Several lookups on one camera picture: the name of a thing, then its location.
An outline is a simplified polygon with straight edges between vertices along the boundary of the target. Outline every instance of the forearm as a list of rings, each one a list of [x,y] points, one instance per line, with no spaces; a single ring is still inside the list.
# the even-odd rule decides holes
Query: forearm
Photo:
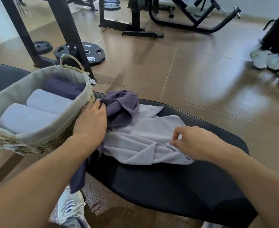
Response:
[[[227,171],[269,227],[279,227],[279,176],[272,170],[230,146],[213,163]]]
[[[88,147],[70,137],[1,186],[0,227],[42,227],[87,155]]]

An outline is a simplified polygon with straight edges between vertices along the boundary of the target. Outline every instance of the shoe tongue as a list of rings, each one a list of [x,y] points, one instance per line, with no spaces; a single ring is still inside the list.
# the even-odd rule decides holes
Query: shoe tongue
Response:
[[[73,228],[82,228],[81,224],[75,217],[67,218],[65,223],[63,223],[64,227],[73,227]]]

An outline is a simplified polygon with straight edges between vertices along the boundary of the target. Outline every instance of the basket handle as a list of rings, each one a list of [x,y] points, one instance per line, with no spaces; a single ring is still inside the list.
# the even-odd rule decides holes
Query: basket handle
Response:
[[[76,61],[77,62],[77,64],[79,65],[79,67],[81,68],[81,70],[84,72],[84,67],[82,66],[82,64],[75,58],[75,57],[73,57],[73,56],[71,56],[70,54],[66,54],[66,55],[64,55],[64,56],[62,56],[61,57],[61,60],[59,61],[59,64],[61,65],[61,67],[63,67],[63,68],[71,68],[71,69],[78,69],[78,68],[76,68],[76,67],[72,67],[72,66],[69,66],[69,65],[63,65],[63,61],[65,60],[65,59],[67,59],[67,58],[71,58],[71,59],[73,59],[74,61]]]

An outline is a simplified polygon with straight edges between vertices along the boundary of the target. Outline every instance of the person's left arm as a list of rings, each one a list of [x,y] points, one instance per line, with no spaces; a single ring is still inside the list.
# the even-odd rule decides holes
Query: person's left arm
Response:
[[[73,136],[0,187],[0,227],[43,227],[81,163],[105,137],[105,105],[84,109]]]

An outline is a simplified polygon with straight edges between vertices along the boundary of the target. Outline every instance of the person's left hand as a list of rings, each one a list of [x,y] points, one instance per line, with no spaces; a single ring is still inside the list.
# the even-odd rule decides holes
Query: person's left hand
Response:
[[[73,136],[84,143],[88,152],[93,152],[104,140],[107,129],[106,106],[100,107],[97,99],[91,109],[84,106],[81,115],[75,122]]]

